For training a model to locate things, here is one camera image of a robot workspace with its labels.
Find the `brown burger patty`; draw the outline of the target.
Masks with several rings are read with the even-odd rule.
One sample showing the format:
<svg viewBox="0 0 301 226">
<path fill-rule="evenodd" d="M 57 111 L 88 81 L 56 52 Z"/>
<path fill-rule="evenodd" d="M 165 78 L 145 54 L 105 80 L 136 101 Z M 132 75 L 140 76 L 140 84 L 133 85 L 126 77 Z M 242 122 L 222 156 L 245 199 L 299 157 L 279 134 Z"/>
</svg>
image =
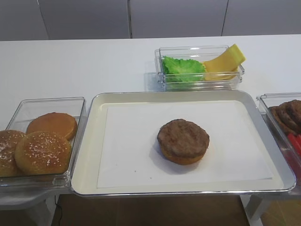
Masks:
<svg viewBox="0 0 301 226">
<path fill-rule="evenodd" d="M 210 136 L 199 125 L 176 119 L 160 128 L 157 140 L 160 148 L 173 157 L 194 158 L 206 153 Z"/>
</svg>

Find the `green lettuce leaf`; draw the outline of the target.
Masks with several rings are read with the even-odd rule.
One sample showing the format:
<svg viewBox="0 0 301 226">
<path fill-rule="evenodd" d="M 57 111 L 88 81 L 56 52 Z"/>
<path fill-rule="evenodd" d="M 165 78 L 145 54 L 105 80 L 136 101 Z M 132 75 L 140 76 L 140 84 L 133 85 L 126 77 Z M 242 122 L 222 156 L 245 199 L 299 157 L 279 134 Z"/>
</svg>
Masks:
<svg viewBox="0 0 301 226">
<path fill-rule="evenodd" d="M 197 60 L 176 59 L 165 56 L 162 59 L 166 82 L 195 82 L 203 81 L 201 73 L 205 73 L 205 67 Z"/>
</svg>

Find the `clear lettuce cheese container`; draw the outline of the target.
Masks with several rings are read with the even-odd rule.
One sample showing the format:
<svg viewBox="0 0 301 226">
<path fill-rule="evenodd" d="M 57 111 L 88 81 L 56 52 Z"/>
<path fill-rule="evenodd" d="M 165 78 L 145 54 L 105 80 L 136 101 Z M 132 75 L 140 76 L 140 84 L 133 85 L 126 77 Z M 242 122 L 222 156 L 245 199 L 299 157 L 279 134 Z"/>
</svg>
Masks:
<svg viewBox="0 0 301 226">
<path fill-rule="evenodd" d="M 242 66 L 238 66 L 236 76 L 231 80 L 222 81 L 195 81 L 195 82 L 166 82 L 166 75 L 162 65 L 164 57 L 172 57 L 176 59 L 193 59 L 201 62 L 212 60 L 220 56 L 230 46 L 190 46 L 190 47 L 165 47 L 155 50 L 155 65 L 157 71 L 158 83 L 164 91 L 190 91 L 190 90 L 221 90 L 221 89 L 236 89 L 239 83 L 242 82 L 242 76 L 245 70 Z"/>
</svg>

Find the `bottom bun on tray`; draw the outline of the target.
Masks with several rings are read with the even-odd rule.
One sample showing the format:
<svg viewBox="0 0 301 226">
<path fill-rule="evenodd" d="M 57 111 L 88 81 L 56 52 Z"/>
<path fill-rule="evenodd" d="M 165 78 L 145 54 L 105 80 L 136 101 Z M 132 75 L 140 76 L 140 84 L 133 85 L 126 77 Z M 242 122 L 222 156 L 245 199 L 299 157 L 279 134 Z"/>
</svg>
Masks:
<svg viewBox="0 0 301 226">
<path fill-rule="evenodd" d="M 169 161 L 179 165 L 190 165 L 200 161 L 204 157 L 209 144 L 205 143 L 199 146 L 193 146 L 160 143 L 159 146 L 163 156 Z"/>
</svg>

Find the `flat yellow cheese slice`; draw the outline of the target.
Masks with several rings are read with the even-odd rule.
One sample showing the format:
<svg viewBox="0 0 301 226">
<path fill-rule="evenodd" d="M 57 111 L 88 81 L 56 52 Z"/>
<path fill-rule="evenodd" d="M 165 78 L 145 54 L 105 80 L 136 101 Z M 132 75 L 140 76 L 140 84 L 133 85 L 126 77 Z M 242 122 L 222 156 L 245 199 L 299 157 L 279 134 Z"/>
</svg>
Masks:
<svg viewBox="0 0 301 226">
<path fill-rule="evenodd" d="M 231 80 L 236 76 L 237 72 L 238 72 L 238 68 L 236 67 L 232 71 L 226 73 L 211 73 L 211 74 L 208 73 L 204 76 L 204 80 L 206 81 Z"/>
</svg>

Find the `clear bun container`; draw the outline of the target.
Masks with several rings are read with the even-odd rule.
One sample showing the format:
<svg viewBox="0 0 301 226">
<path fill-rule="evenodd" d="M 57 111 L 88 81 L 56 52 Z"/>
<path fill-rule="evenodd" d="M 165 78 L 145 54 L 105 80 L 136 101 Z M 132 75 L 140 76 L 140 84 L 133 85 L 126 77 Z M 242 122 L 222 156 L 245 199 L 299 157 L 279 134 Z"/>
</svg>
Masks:
<svg viewBox="0 0 301 226">
<path fill-rule="evenodd" d="M 71 144 L 71 157 L 68 169 L 62 174 L 26 175 L 1 177 L 2 192 L 21 190 L 47 190 L 69 188 L 73 176 L 79 147 L 87 122 L 86 101 L 83 97 L 28 99 L 20 102 L 6 130 L 18 130 L 26 134 L 31 121 L 47 113 L 66 113 L 73 116 L 78 124 Z"/>
</svg>

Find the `plain bottom bun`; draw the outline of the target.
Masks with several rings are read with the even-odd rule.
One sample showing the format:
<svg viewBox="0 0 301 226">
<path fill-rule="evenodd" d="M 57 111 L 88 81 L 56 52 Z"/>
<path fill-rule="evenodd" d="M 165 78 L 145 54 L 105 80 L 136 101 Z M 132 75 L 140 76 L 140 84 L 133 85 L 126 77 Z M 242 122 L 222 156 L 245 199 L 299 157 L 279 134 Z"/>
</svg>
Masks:
<svg viewBox="0 0 301 226">
<path fill-rule="evenodd" d="M 30 122 L 26 134 L 36 131 L 54 132 L 67 140 L 72 140 L 77 132 L 78 124 L 76 119 L 66 113 L 47 113 Z"/>
</svg>

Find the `upright yellow cheese slice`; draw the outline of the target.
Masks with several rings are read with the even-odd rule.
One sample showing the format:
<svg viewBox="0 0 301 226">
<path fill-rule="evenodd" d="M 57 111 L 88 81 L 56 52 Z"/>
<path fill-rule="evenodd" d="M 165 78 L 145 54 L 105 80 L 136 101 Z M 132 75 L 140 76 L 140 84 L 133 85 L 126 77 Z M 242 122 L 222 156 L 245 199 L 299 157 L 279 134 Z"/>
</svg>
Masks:
<svg viewBox="0 0 301 226">
<path fill-rule="evenodd" d="M 236 44 L 233 44 L 220 56 L 209 61 L 204 61 L 203 65 L 209 73 L 231 72 L 245 60 L 246 58 L 239 47 Z"/>
</svg>

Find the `white paper tray liner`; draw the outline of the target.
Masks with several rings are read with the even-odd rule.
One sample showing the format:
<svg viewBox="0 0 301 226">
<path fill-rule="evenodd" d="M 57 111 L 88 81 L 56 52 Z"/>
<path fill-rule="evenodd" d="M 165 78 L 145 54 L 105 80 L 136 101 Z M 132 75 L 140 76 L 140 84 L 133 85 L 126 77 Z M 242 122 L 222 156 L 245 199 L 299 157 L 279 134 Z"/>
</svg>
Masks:
<svg viewBox="0 0 301 226">
<path fill-rule="evenodd" d="M 210 137 L 204 157 L 178 165 L 160 152 L 159 129 L 174 119 L 203 128 Z M 107 110 L 98 187 L 152 186 L 270 179 L 266 150 L 239 101 L 130 104 Z"/>
</svg>

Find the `white metal serving tray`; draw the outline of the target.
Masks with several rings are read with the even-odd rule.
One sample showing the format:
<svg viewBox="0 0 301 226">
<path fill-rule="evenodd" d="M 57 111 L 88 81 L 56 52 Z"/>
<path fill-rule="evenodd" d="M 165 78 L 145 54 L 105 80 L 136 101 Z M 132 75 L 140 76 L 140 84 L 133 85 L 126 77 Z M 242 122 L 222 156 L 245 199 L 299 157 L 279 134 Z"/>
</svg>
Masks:
<svg viewBox="0 0 301 226">
<path fill-rule="evenodd" d="M 273 172 L 270 179 L 224 181 L 192 184 L 152 186 L 122 186 L 99 188 L 98 176 L 103 152 L 107 110 L 110 106 L 130 104 L 187 103 L 201 101 L 241 102 L 266 150 L 263 157 Z M 295 176 L 287 166 L 277 144 L 265 124 L 252 97 L 239 90 L 188 91 L 188 92 L 134 92 L 103 93 L 91 104 L 81 147 L 75 164 L 71 186 L 79 195 L 149 195 L 149 194 L 201 194 L 201 193 L 248 193 L 281 192 L 295 187 Z"/>
</svg>

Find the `front sesame top bun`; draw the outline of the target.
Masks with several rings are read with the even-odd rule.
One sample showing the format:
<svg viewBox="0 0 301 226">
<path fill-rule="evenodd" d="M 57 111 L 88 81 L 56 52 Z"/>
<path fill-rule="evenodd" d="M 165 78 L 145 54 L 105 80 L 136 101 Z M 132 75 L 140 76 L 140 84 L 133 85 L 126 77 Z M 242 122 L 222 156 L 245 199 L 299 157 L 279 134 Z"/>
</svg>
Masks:
<svg viewBox="0 0 301 226">
<path fill-rule="evenodd" d="M 62 174 L 69 166 L 70 142 L 54 132 L 25 135 L 16 145 L 17 167 L 26 175 Z"/>
</svg>

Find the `sesame bun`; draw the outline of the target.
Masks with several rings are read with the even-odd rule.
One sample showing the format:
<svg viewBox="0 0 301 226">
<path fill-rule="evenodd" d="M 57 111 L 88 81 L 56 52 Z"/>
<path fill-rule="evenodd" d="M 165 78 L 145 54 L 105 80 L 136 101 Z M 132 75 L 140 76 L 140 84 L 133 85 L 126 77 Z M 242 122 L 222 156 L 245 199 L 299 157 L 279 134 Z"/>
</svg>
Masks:
<svg viewBox="0 0 301 226">
<path fill-rule="evenodd" d="M 16 145 L 25 137 L 18 130 L 2 130 L 0 132 L 0 176 L 14 177 L 22 175 L 15 161 Z"/>
<path fill-rule="evenodd" d="M 25 135 L 16 145 L 17 167 L 26 175 L 62 174 L 69 166 L 70 142 L 54 132 Z"/>
</svg>

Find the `clear patty container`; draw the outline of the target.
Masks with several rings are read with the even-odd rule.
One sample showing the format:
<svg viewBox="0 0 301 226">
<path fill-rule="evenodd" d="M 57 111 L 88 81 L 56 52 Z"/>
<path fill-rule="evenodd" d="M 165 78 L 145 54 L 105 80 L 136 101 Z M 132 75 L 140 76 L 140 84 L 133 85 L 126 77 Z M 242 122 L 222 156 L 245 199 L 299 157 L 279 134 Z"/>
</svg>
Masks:
<svg viewBox="0 0 301 226">
<path fill-rule="evenodd" d="M 294 174 L 296 180 L 295 187 L 298 189 L 301 187 L 301 156 L 294 149 L 294 146 L 290 143 L 287 135 L 285 135 L 280 128 L 280 125 L 270 109 L 271 107 L 279 106 L 284 102 L 300 99 L 300 92 L 270 93 L 256 97 L 257 108 L 277 143 L 277 152 L 282 154 L 287 166 L 290 167 L 291 172 Z"/>
</svg>

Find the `rear brown patty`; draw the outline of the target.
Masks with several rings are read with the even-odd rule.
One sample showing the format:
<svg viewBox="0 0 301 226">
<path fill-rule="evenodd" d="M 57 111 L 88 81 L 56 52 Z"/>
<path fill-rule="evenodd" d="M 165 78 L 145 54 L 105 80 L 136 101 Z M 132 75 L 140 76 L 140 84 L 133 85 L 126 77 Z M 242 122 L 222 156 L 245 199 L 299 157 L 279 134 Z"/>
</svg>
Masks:
<svg viewBox="0 0 301 226">
<path fill-rule="evenodd" d="M 301 101 L 300 100 L 292 100 L 289 102 L 284 102 L 279 106 L 284 106 L 286 112 L 292 118 L 292 120 L 301 127 Z"/>
</svg>

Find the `brown patty in container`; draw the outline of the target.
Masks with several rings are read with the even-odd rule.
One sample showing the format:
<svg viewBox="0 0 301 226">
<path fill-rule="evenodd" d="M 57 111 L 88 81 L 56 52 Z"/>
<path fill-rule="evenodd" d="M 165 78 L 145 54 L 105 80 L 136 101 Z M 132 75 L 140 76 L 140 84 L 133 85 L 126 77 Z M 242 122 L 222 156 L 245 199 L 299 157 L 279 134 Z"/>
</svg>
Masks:
<svg viewBox="0 0 301 226">
<path fill-rule="evenodd" d="M 293 134 L 296 136 L 301 133 L 301 128 L 292 120 L 284 106 L 272 106 L 269 107 L 269 110 L 286 135 Z"/>
</svg>

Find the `left sesame top bun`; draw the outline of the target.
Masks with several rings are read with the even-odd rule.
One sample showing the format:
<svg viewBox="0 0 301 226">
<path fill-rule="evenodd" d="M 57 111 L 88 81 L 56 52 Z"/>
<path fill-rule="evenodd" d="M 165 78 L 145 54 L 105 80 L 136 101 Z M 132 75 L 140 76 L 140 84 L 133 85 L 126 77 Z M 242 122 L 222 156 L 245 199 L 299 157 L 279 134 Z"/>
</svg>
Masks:
<svg viewBox="0 0 301 226">
<path fill-rule="evenodd" d="M 2 130 L 0 132 L 0 176 L 14 177 L 22 175 L 15 161 L 16 145 L 25 137 L 18 130 Z"/>
</svg>

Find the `red tomato slices in container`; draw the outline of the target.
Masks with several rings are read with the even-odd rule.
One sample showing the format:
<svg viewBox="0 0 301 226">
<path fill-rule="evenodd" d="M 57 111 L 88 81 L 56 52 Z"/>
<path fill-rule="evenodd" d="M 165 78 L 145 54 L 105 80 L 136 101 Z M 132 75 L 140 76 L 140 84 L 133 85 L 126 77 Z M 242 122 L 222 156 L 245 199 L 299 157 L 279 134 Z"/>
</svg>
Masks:
<svg viewBox="0 0 301 226">
<path fill-rule="evenodd" d="M 301 135 L 293 135 L 292 133 L 290 133 L 287 135 L 287 138 L 290 141 L 293 148 L 295 149 L 298 156 L 301 157 Z"/>
</svg>

